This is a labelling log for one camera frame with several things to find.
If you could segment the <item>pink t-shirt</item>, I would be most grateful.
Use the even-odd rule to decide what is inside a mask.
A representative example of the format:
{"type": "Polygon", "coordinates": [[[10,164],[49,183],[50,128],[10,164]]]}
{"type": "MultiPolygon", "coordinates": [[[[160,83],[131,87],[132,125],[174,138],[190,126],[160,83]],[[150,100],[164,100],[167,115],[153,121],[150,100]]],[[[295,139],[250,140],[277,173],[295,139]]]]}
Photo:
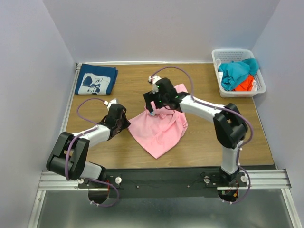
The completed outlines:
{"type": "Polygon", "coordinates": [[[130,119],[128,130],[141,147],[158,159],[178,144],[188,128],[188,122],[185,113],[165,107],[157,109],[155,104],[152,108],[152,113],[145,109],[130,119]]]}

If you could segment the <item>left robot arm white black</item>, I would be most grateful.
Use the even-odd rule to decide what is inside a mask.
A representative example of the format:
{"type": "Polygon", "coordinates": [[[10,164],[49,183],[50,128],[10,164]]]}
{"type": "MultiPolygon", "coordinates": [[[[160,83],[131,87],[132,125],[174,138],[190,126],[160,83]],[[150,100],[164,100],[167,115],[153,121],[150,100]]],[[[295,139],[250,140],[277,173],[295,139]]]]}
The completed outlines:
{"type": "Polygon", "coordinates": [[[130,124],[123,105],[110,105],[108,114],[94,127],[80,133],[62,132],[59,135],[46,163],[47,170],[64,176],[67,180],[105,181],[106,168],[87,162],[88,150],[112,139],[130,124]]]}

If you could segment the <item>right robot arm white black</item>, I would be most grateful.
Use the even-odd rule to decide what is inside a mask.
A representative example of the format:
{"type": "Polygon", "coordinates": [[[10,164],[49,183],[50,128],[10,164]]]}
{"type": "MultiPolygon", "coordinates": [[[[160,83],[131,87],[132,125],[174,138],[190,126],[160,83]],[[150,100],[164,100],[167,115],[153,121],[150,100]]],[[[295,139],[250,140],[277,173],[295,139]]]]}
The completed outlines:
{"type": "Polygon", "coordinates": [[[216,138],[222,146],[220,178],[232,182],[239,173],[239,152],[244,142],[248,126],[240,117],[237,107],[208,103],[187,92],[177,92],[168,78],[151,76],[148,82],[152,90],[143,95],[150,113],[167,108],[180,113],[194,114],[214,124],[216,138]]]}

